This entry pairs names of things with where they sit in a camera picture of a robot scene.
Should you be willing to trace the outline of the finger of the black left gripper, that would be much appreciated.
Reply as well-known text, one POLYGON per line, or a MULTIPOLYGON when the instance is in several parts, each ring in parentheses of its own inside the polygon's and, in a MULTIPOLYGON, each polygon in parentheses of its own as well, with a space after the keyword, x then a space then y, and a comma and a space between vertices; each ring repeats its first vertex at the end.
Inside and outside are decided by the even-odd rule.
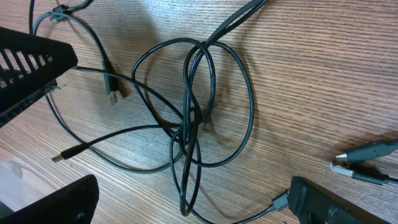
POLYGON ((56 78, 78 63, 64 42, 1 28, 1 126, 57 87, 56 78))

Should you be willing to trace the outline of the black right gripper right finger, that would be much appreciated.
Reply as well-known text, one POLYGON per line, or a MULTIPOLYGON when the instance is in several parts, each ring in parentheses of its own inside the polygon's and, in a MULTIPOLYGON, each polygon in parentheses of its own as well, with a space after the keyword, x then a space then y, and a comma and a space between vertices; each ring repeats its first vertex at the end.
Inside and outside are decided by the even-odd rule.
POLYGON ((292 177, 288 201, 301 224, 389 223, 301 176, 292 177))

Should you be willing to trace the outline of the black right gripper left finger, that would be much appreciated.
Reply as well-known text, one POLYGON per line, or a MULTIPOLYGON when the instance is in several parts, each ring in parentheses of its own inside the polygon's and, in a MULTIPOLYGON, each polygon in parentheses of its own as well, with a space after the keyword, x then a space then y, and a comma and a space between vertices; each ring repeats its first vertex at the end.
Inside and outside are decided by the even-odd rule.
POLYGON ((56 192, 1 218, 1 224, 90 223, 99 200, 94 175, 86 175, 56 192))

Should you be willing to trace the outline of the black USB cable thick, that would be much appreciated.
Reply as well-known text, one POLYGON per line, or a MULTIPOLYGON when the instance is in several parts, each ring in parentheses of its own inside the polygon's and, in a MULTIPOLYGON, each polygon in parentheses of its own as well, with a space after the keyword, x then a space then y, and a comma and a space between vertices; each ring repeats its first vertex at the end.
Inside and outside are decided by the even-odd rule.
POLYGON ((181 120, 181 122, 178 124, 167 124, 161 120, 160 116, 157 115, 157 112, 154 108, 152 108, 151 106, 148 107, 148 110, 156 121, 156 123, 153 124, 151 127, 153 129, 163 129, 166 135, 170 138, 170 159, 168 163, 154 169, 129 168, 128 166, 123 165, 120 162, 112 161, 107 154, 99 152, 99 150, 93 147, 94 144, 98 142, 123 134, 125 132, 124 130, 116 131, 114 133, 95 139, 91 142, 84 142, 79 137, 76 137, 75 139, 79 142, 77 146, 73 146, 65 151, 62 151, 59 155, 53 157, 52 160, 54 162, 67 160, 89 149, 97 154, 97 156, 99 156, 102 160, 119 169, 126 170, 135 174, 153 174, 163 171, 165 169, 174 170, 175 163, 181 157, 184 157, 185 163, 183 167, 182 179, 174 180, 180 199, 180 213, 185 217, 189 214, 193 214, 203 223, 208 223, 209 221, 201 216, 194 209, 194 205, 197 200, 198 191, 200 188, 201 170, 202 168, 215 168, 224 166, 233 161, 242 152, 242 150, 248 143, 249 137, 254 127, 255 117, 254 90, 248 75, 248 71, 244 67, 243 61, 239 58, 238 54, 230 46, 220 42, 219 39, 227 33, 231 32, 233 29, 240 26, 246 20, 248 20, 266 3, 267 0, 262 0, 250 1, 249 3, 245 4, 242 8, 238 9, 231 16, 229 16, 204 42, 200 42, 191 38, 181 37, 158 44, 148 50, 143 56, 141 56, 133 66, 133 69, 131 71, 131 77, 129 77, 127 81, 134 85, 137 93, 139 95, 141 95, 143 91, 151 93, 166 106, 168 106, 181 120), (176 107, 174 107, 174 105, 171 104, 170 101, 166 100, 155 90, 136 80, 137 69, 147 57, 149 57, 151 54, 161 48, 178 43, 189 43, 193 45, 193 48, 188 52, 187 56, 185 57, 185 61, 183 64, 183 82, 185 85, 185 89, 183 96, 183 108, 181 110, 176 109, 176 107), (241 73, 246 83, 249 97, 249 123, 242 143, 239 145, 237 150, 232 153, 232 155, 219 162, 205 163, 201 159, 201 149, 198 141, 198 128, 210 117, 211 111, 215 103, 216 71, 214 61, 208 50, 211 46, 219 47, 229 53, 241 70, 241 73), (202 59, 206 59, 210 70, 210 99, 208 101, 206 109, 201 108, 192 89, 195 74, 202 59))

